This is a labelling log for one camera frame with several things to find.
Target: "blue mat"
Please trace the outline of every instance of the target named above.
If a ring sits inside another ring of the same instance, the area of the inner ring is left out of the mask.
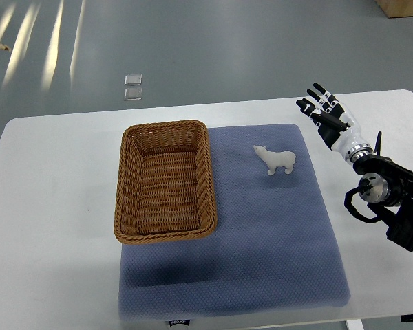
[[[209,129],[218,226],[198,240],[123,245],[122,320],[342,306],[350,297],[313,166],[292,124]],[[253,145],[296,154],[271,177]]]

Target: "wicker basket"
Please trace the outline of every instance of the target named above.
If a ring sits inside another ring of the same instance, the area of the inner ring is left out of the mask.
[[[214,231],[213,173],[202,122],[129,127],[119,163],[114,233],[121,243],[197,239]]]

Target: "white table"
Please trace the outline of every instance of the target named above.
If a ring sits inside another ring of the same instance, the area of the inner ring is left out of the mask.
[[[338,95],[382,154],[413,171],[413,93]],[[339,244],[351,299],[344,307],[194,320],[232,329],[413,314],[413,253],[343,207],[359,176],[329,151],[296,98],[17,118],[0,140],[0,329],[129,329],[118,319],[120,247],[113,235],[123,131],[198,119],[208,127],[293,123],[301,129]],[[362,201],[361,212],[370,211]],[[132,329],[166,329],[163,322]]]

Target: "robotic hand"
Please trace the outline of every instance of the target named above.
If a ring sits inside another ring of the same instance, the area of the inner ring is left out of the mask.
[[[322,86],[314,83],[314,87],[322,94],[318,96],[308,89],[315,104],[303,98],[297,101],[297,105],[318,127],[326,146],[341,153],[354,171],[363,175],[358,187],[346,193],[344,206],[352,216],[363,222],[382,220],[389,227],[387,238],[413,251],[413,172],[380,155],[381,132],[373,151],[361,137],[361,128],[353,115]],[[357,193],[368,203],[375,218],[363,216],[352,205],[352,198]],[[399,206],[396,214],[387,209],[390,206]]]

